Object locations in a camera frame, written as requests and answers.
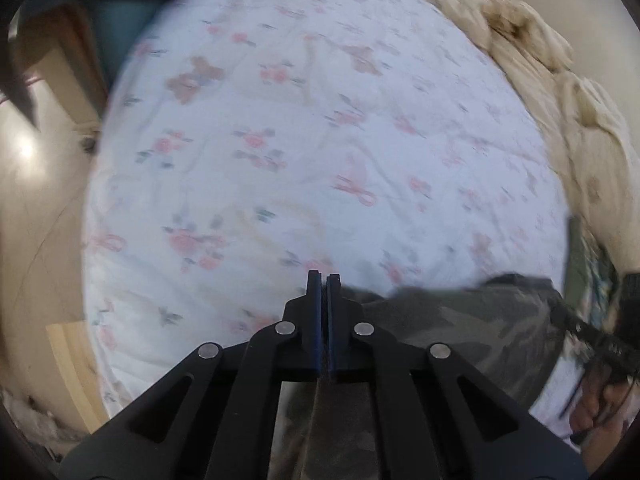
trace camouflage fabric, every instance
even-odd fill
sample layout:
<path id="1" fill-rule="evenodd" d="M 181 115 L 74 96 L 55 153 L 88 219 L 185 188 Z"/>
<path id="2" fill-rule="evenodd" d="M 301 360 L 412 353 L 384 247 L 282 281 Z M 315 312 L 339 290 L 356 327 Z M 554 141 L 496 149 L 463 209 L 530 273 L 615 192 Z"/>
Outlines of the camouflage fabric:
<path id="1" fill-rule="evenodd" d="M 564 334 L 548 315 L 548 302 L 557 297 L 546 280 L 454 292 L 413 288 L 370 303 L 351 293 L 368 321 L 414 346 L 449 344 L 526 409 L 562 349 Z M 284 437 L 272 456 L 270 478 L 378 478 L 367 385 L 321 380 L 292 387 L 289 402 L 281 405 Z"/>

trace wooden board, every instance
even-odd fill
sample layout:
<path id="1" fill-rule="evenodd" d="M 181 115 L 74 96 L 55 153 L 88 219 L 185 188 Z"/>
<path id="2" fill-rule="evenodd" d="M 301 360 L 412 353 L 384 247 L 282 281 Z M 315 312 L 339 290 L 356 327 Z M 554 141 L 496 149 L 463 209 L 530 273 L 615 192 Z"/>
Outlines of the wooden board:
<path id="1" fill-rule="evenodd" d="M 109 420 L 98 389 L 94 351 L 85 321 L 47 325 L 47 336 L 80 417 L 89 433 Z"/>

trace beige blanket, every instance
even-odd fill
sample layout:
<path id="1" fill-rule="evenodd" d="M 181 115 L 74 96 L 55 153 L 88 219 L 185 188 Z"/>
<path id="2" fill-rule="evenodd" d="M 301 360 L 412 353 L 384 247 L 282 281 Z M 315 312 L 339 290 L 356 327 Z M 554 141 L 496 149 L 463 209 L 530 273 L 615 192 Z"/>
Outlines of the beige blanket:
<path id="1" fill-rule="evenodd" d="M 430 0 L 510 79 L 546 140 L 569 204 L 619 272 L 640 270 L 640 160 L 607 92 L 570 71 L 572 48 L 519 0 Z"/>

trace teal object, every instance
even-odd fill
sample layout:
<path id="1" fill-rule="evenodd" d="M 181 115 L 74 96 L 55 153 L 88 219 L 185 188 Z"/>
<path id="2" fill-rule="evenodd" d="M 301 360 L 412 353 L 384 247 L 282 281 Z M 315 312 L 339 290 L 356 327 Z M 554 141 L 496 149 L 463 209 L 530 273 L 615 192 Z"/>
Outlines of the teal object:
<path id="1" fill-rule="evenodd" d="M 133 44 L 151 22 L 160 1 L 117 0 L 95 6 L 95 43 L 107 85 L 111 87 Z"/>

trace white sheet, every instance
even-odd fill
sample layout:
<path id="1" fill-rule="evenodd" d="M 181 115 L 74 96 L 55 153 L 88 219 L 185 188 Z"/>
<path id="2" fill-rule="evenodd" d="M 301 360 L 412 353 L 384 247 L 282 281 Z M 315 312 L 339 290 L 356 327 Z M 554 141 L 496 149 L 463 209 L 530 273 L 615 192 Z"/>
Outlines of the white sheet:
<path id="1" fill-rule="evenodd" d="M 112 95 L 84 296 L 113 415 L 306 272 L 388 294 L 561 286 L 568 211 L 491 60 L 424 0 L 177 0 Z"/>

